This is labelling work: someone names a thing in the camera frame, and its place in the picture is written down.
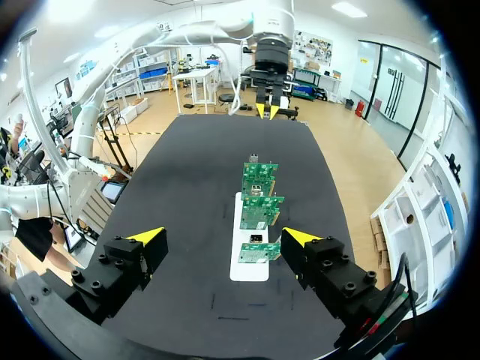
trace ceiling light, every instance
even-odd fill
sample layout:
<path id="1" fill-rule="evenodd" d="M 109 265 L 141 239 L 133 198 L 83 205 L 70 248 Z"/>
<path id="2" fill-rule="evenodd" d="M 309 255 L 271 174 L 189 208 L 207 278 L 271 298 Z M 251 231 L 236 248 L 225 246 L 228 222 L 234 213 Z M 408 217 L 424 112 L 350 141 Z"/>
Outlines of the ceiling light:
<path id="1" fill-rule="evenodd" d="M 333 4 L 331 8 L 336 11 L 340 11 L 342 14 L 345 14 L 348 17 L 367 17 L 367 14 L 365 12 L 346 1 L 341 1 L 337 4 Z"/>
<path id="2" fill-rule="evenodd" d="M 78 55 L 80 55 L 80 53 L 75 52 L 74 54 L 67 56 L 63 62 L 64 63 L 65 62 L 71 62 L 72 60 L 75 60 L 78 57 Z"/>
<path id="3" fill-rule="evenodd" d="M 98 30 L 95 33 L 96 38 L 109 38 L 110 36 L 115 35 L 117 32 L 119 32 L 120 27 L 117 25 L 111 25 L 111 26 L 105 26 Z"/>
<path id="4" fill-rule="evenodd" d="M 48 0 L 48 14 L 54 23 L 72 23 L 89 13 L 95 0 Z"/>

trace ceiling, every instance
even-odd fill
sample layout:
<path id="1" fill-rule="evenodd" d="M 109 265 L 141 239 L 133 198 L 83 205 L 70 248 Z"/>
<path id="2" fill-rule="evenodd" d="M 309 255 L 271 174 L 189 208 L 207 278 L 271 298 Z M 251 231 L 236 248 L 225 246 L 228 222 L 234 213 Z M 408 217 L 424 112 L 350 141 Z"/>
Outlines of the ceiling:
<path id="1" fill-rule="evenodd" d="M 347 0 L 363 10 L 367 17 L 350 18 L 332 9 L 343 0 L 297 0 L 295 9 L 328 18 L 360 34 L 380 34 L 404 39 L 435 51 L 433 32 L 425 24 L 425 16 L 404 0 Z"/>
<path id="2" fill-rule="evenodd" d="M 67 0 L 45 0 L 40 10 L 31 16 L 30 20 L 24 20 L 17 27 L 16 34 L 12 37 L 10 52 L 3 56 L 7 62 L 0 62 L 2 66 L 0 72 L 7 74 L 7 79 L 0 82 L 0 112 L 14 95 L 20 80 L 17 45 L 14 39 L 32 26 L 38 28 L 31 46 L 33 80 L 38 84 L 59 69 L 68 66 L 63 63 L 67 56 L 85 53 L 104 42 L 104 38 L 94 37 L 95 32 L 104 26 L 120 26 L 121 29 L 126 29 L 179 8 L 235 0 L 83 0 L 75 1 L 80 7 L 68 10 L 64 15 L 64 22 L 52 22 L 49 6 L 52 2 L 60 1 Z M 431 35 L 423 28 L 419 21 L 420 16 L 415 15 L 401 0 L 382 0 L 381 6 L 378 0 L 349 0 L 368 14 L 368 17 L 360 19 L 349 18 L 331 9 L 332 4 L 338 1 L 296 0 L 295 9 L 329 18 L 359 33 L 390 35 L 429 46 Z M 91 7 L 85 9 L 85 4 L 89 2 Z M 82 12 L 84 16 L 75 19 Z"/>

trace electronic component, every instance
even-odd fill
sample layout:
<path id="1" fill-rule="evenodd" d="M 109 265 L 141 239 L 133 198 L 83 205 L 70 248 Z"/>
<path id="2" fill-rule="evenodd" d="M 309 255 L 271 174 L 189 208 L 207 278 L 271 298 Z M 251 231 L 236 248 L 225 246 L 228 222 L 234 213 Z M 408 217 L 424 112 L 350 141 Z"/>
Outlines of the electronic component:
<path id="1" fill-rule="evenodd" d="M 282 196 L 247 196 L 241 210 L 240 229 L 264 230 L 274 225 L 280 209 L 278 205 L 285 200 Z"/>
<path id="2" fill-rule="evenodd" d="M 258 154 L 250 154 L 248 162 L 258 164 Z"/>
<path id="3" fill-rule="evenodd" d="M 239 263 L 262 264 L 269 260 L 276 260 L 280 257 L 281 244 L 275 242 L 273 244 L 242 244 L 240 255 L 238 255 Z"/>
<path id="4" fill-rule="evenodd" d="M 252 197 L 261 197 L 262 196 L 262 187 L 260 185 L 252 185 L 250 195 Z"/>
<path id="5" fill-rule="evenodd" d="M 276 163 L 244 163 L 241 199 L 244 200 L 246 196 L 270 197 L 275 187 L 273 173 L 277 169 Z"/>
<path id="6" fill-rule="evenodd" d="M 252 234 L 250 235 L 250 243 L 251 244 L 261 244 L 263 241 L 263 237 L 258 234 Z"/>

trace screen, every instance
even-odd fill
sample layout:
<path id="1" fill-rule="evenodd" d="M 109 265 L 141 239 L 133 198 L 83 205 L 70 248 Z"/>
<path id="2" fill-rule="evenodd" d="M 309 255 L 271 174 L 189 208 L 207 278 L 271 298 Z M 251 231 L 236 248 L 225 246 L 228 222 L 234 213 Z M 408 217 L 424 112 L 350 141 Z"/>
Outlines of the screen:
<path id="1" fill-rule="evenodd" d="M 72 226 L 69 226 L 65 229 L 65 239 L 67 240 L 68 251 L 72 251 L 71 249 L 74 249 L 82 240 L 82 236 L 80 236 Z"/>
<path id="2" fill-rule="evenodd" d="M 123 187 L 123 184 L 109 182 L 103 187 L 102 193 L 108 200 L 110 200 L 111 203 L 116 203 L 117 196 L 120 194 L 120 191 L 122 191 Z"/>

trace workbench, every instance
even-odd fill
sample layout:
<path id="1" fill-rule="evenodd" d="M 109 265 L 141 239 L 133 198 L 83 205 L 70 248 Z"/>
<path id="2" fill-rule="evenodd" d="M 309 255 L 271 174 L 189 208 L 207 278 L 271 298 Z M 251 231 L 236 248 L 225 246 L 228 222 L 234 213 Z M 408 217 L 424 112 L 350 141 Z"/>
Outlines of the workbench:
<path id="1" fill-rule="evenodd" d="M 143 292 L 102 326 L 173 353 L 211 357 L 315 359 L 343 330 L 280 258 L 265 282 L 230 280 L 235 195 L 250 153 L 279 164 L 275 191 L 285 196 L 270 226 L 334 236 L 353 250 L 335 183 L 314 136 L 296 121 L 181 115 L 133 174 L 99 239 L 167 231 L 169 253 Z"/>
<path id="2" fill-rule="evenodd" d="M 193 105 L 205 105 L 205 114 L 208 114 L 209 110 L 207 106 L 217 103 L 218 67 L 214 66 L 208 69 L 192 70 L 190 73 L 180 73 L 173 77 L 179 114 L 182 114 L 182 108 L 180 107 L 179 86 L 177 82 L 182 80 L 190 80 Z M 203 99 L 199 100 L 197 95 L 197 82 L 200 80 L 203 83 Z"/>

